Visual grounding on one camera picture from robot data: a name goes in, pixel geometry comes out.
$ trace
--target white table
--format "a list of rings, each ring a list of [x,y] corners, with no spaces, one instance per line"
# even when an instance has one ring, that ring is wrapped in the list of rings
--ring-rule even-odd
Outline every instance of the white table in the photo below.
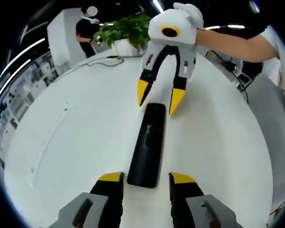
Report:
[[[217,68],[200,55],[196,62],[184,100],[166,121],[159,186],[145,189],[125,181],[120,228],[173,227],[171,171],[194,177],[205,194],[233,209],[245,228],[264,227],[267,221],[272,171],[258,123]],[[128,173],[145,106],[159,102],[169,109],[176,66],[174,57],[165,59],[139,107],[140,64],[140,58],[130,58],[116,67],[85,66],[63,76],[21,120],[6,159],[5,184],[14,206],[32,227],[50,225],[61,207],[89,192],[103,174]],[[66,103],[69,110],[51,137],[31,187],[28,178],[36,154]]]

